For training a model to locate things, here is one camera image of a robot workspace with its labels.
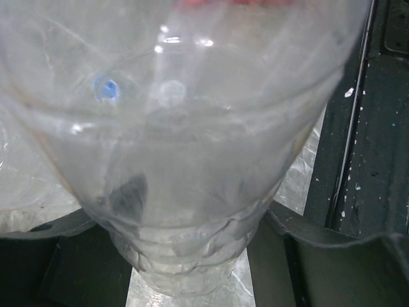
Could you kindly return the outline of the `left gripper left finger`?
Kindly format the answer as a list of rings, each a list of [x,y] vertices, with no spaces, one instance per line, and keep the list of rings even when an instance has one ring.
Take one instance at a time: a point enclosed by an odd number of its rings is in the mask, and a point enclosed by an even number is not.
[[[82,209],[1,234],[1,306],[125,306],[131,273]]]

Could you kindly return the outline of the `clear bottle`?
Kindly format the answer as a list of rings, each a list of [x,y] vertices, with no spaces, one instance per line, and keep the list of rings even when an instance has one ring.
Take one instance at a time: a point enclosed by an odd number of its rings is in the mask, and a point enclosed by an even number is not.
[[[165,295],[214,291],[344,74],[369,1],[2,1],[4,104]]]

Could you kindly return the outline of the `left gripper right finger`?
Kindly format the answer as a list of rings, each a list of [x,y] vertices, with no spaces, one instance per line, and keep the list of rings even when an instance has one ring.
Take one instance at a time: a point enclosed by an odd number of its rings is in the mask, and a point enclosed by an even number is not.
[[[271,209],[247,248],[256,306],[408,306],[408,237],[355,239]]]

